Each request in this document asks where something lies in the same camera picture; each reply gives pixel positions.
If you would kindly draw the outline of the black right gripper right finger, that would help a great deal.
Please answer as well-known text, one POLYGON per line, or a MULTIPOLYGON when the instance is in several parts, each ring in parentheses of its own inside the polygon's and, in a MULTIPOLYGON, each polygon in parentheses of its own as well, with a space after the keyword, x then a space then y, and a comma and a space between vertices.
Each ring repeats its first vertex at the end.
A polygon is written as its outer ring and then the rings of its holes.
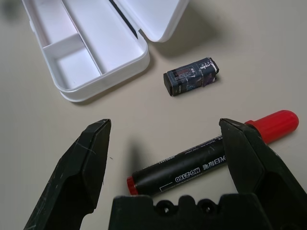
POLYGON ((307 194, 283 160, 249 125, 219 121, 228 169, 239 193, 254 194, 275 230, 307 228, 307 194))

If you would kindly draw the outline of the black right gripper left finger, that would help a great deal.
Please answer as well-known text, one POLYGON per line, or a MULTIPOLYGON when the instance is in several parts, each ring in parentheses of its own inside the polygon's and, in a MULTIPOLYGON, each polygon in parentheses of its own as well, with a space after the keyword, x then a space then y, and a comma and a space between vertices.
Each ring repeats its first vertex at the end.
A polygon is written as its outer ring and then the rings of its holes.
POLYGON ((97 207, 106 170, 111 120, 90 124, 58 161, 26 230, 78 230, 97 207))

